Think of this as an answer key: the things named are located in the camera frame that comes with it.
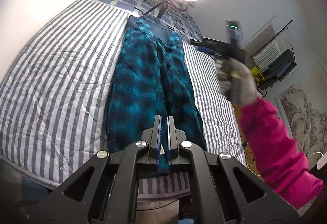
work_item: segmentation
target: tripod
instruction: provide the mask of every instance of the tripod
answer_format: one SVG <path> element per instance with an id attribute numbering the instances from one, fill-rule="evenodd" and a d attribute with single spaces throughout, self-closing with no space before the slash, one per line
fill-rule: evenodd
<path id="1" fill-rule="evenodd" d="M 147 12 L 145 12 L 143 14 L 146 15 L 146 14 L 149 14 L 152 10 L 158 8 L 159 6 L 161 6 L 160 10 L 159 10 L 159 14 L 157 16 L 158 19 L 161 19 L 164 12 L 166 11 L 166 9 L 168 8 L 168 4 L 169 4 L 170 0 L 163 0 L 162 2 L 160 2 L 159 4 L 155 5 L 153 8 L 149 9 Z"/>

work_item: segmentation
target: teal plaid fleece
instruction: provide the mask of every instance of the teal plaid fleece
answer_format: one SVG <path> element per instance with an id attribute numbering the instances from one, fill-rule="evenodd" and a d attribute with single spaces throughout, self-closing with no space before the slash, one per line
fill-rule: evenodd
<path id="1" fill-rule="evenodd" d="M 175 127 L 185 132 L 187 140 L 206 150 L 181 38 L 154 16 L 130 16 L 107 101 L 111 153 L 139 140 L 145 129 L 153 127 L 155 115 L 163 117 L 165 153 L 167 116 L 174 116 Z"/>

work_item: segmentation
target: sleeve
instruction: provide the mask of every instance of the sleeve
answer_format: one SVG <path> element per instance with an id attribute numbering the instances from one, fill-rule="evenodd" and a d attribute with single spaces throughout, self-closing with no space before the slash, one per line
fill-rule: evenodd
<path id="1" fill-rule="evenodd" d="M 309 162 L 288 136 L 276 109 L 259 98 L 242 109 L 241 128 L 265 183 L 296 209 L 317 197 L 323 181 L 309 173 Z"/>

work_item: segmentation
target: white device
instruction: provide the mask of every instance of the white device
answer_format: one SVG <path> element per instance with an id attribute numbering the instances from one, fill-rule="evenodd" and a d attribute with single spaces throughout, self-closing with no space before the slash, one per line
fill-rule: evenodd
<path id="1" fill-rule="evenodd" d="M 327 163 L 327 152 L 317 162 L 317 169 L 320 170 Z"/>

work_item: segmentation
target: blue and white striped bedding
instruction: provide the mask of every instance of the blue and white striped bedding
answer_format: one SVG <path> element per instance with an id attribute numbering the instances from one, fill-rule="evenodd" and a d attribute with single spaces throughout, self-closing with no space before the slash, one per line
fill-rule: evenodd
<path id="1" fill-rule="evenodd" d="M 79 0 L 22 50 L 0 85 L 0 158 L 54 188 L 104 149 L 104 106 L 130 13 Z M 184 43 L 208 151 L 244 154 L 231 104 L 219 94 L 215 65 Z M 140 182 L 139 199 L 189 191 L 183 174 Z"/>

